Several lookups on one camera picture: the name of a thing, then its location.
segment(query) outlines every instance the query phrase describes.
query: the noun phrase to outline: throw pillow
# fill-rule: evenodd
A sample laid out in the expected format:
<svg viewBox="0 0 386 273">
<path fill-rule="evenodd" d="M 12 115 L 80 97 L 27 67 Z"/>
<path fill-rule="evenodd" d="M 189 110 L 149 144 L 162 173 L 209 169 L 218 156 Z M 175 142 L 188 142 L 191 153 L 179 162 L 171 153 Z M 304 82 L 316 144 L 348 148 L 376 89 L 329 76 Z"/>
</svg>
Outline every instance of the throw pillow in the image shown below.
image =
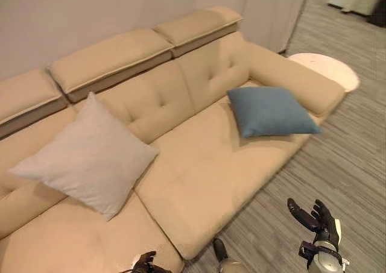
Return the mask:
<svg viewBox="0 0 386 273">
<path fill-rule="evenodd" d="M 242 137 L 321 133 L 291 92 L 278 87 L 240 87 L 227 92 Z"/>
<path fill-rule="evenodd" d="M 10 172 L 79 199 L 108 221 L 158 153 L 129 132 L 90 92 L 76 120 Z"/>
</svg>

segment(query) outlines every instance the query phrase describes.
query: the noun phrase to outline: round white table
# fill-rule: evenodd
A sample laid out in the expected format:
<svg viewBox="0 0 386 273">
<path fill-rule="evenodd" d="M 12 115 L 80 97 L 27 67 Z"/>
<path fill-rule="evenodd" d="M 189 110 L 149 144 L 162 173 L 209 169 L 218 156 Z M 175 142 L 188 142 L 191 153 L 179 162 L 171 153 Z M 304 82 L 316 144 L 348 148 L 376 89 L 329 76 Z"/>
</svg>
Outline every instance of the round white table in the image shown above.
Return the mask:
<svg viewBox="0 0 386 273">
<path fill-rule="evenodd" d="M 288 59 L 334 80 L 347 92 L 355 90 L 360 84 L 359 77 L 354 70 L 334 58 L 315 53 L 299 53 L 289 56 Z"/>
</svg>

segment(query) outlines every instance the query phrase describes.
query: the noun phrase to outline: wall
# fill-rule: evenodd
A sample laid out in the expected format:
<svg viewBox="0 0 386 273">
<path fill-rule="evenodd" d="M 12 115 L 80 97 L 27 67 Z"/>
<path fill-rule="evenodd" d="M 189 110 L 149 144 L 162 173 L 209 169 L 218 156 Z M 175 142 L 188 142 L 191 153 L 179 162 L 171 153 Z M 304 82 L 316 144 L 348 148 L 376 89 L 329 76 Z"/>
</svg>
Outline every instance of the wall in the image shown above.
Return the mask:
<svg viewBox="0 0 386 273">
<path fill-rule="evenodd" d="M 208 5 L 244 11 L 242 32 L 285 49 L 303 0 L 0 0 L 0 79 L 44 66 L 114 34 Z"/>
</svg>

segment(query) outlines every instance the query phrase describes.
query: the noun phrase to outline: floor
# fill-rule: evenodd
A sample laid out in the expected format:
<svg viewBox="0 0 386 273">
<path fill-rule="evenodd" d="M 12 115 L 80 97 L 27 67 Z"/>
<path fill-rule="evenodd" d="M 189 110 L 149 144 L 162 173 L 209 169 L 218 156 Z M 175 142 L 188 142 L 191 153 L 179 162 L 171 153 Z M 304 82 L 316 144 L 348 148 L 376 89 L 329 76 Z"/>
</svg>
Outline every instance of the floor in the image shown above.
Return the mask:
<svg viewBox="0 0 386 273">
<path fill-rule="evenodd" d="M 386 30 L 342 14 L 327 0 L 307 0 L 287 54 L 315 52 L 350 65 L 361 79 L 323 132 L 253 198 L 219 234 L 229 254 L 255 272 L 306 272 L 298 255 L 314 235 L 293 219 L 286 199 L 311 210 L 316 198 L 342 222 L 347 272 L 386 272 Z M 215 272 L 208 246 L 184 273 Z"/>
</svg>

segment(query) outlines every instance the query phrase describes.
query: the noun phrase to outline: beige sofa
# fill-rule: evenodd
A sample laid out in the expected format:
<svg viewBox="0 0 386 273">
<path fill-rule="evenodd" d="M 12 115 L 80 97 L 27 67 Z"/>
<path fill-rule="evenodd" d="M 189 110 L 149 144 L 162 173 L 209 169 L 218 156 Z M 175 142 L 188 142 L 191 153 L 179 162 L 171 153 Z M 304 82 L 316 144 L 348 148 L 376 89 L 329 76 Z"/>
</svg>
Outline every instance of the beige sofa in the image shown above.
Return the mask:
<svg viewBox="0 0 386 273">
<path fill-rule="evenodd" d="M 320 124 L 337 83 L 237 32 L 225 7 L 114 36 L 44 69 L 0 81 L 0 271 L 118 272 L 156 250 L 178 273 L 309 135 L 239 137 L 226 91 L 289 89 Z M 74 120 L 89 91 L 160 154 L 109 222 L 7 170 Z"/>
</svg>

